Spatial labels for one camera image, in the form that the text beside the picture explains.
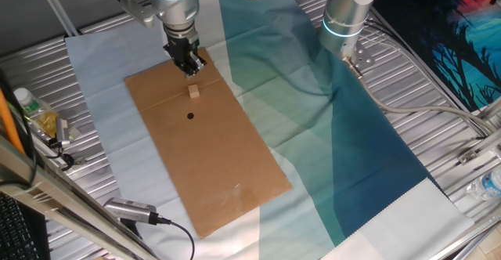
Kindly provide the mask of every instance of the blue fabric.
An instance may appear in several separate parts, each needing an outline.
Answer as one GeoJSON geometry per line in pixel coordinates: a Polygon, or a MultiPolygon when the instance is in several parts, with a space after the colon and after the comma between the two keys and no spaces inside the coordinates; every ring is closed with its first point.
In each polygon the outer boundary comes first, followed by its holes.
{"type": "Polygon", "coordinates": [[[431,179],[349,69],[322,48],[294,0],[220,5],[232,80],[276,110],[266,121],[247,115],[294,165],[334,244],[431,179]],[[279,127],[282,117],[296,128],[279,127]]]}

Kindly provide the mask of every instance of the metal table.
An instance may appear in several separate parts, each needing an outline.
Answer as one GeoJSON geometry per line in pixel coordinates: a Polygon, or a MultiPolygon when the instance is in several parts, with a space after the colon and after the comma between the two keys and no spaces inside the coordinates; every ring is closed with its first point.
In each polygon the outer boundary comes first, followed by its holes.
{"type": "MultiPolygon", "coordinates": [[[[296,1],[308,14],[313,25],[320,27],[326,0],[296,1]]],[[[81,32],[96,33],[130,22],[135,21],[124,14],[84,28],[81,32]]],[[[370,90],[378,99],[393,107],[452,105],[452,101],[425,67],[417,60],[413,63],[406,58],[406,52],[386,40],[384,34],[366,28],[361,35],[361,43],[372,56],[374,64],[362,72],[370,90]]],[[[67,172],[68,176],[101,204],[110,197],[119,197],[120,190],[78,86],[63,37],[5,56],[0,59],[0,67],[13,86],[22,85],[30,89],[61,116],[66,117],[70,127],[81,131],[82,136],[71,143],[67,152],[85,157],[85,164],[74,166],[67,172]]],[[[497,127],[501,121],[501,117],[497,115],[501,110],[500,106],[501,104],[491,107],[483,114],[491,117],[497,127]]],[[[455,115],[434,111],[386,115],[451,201],[477,224],[470,235],[448,247],[443,255],[497,220],[492,218],[492,212],[499,208],[499,202],[469,200],[464,194],[464,186],[469,181],[500,164],[499,159],[490,152],[465,165],[460,163],[458,157],[462,153],[473,146],[481,146],[478,134],[468,123],[455,115]]],[[[47,228],[54,260],[107,255],[101,247],[54,221],[48,220],[47,228]]]]}

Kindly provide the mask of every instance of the brown cardboard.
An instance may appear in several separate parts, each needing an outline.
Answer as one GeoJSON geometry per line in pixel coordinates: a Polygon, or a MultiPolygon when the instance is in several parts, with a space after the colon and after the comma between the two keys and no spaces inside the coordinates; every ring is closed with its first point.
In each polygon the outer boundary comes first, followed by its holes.
{"type": "Polygon", "coordinates": [[[190,80],[167,61],[125,83],[204,238],[290,184],[204,49],[200,56],[207,66],[190,80]],[[189,85],[199,97],[190,99],[189,85]]]}

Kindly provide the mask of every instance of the yellow object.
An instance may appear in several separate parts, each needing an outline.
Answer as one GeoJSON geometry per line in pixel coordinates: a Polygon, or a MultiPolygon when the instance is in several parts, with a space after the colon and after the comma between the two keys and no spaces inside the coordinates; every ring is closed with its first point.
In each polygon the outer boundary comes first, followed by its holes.
{"type": "Polygon", "coordinates": [[[19,139],[19,134],[17,133],[16,124],[14,124],[13,115],[10,113],[9,105],[2,90],[0,90],[0,115],[2,116],[3,124],[7,130],[7,135],[9,136],[10,142],[19,150],[22,154],[24,152],[23,144],[19,139]]]}
{"type": "Polygon", "coordinates": [[[47,135],[50,135],[51,138],[56,137],[56,119],[58,115],[54,111],[46,111],[39,115],[37,118],[37,124],[40,128],[44,129],[47,135]]]}

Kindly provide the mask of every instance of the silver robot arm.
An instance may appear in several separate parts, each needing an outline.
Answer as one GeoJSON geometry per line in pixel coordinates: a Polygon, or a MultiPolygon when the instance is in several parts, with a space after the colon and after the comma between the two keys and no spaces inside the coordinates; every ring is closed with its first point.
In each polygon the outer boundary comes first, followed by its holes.
{"type": "Polygon", "coordinates": [[[374,0],[328,0],[319,38],[322,45],[341,59],[353,58],[359,33],[374,0]]]}
{"type": "Polygon", "coordinates": [[[149,8],[133,0],[118,1],[145,27],[153,26],[155,16],[162,21],[168,39],[164,49],[187,78],[204,67],[206,62],[197,53],[200,44],[195,30],[198,0],[151,0],[149,8]]]}

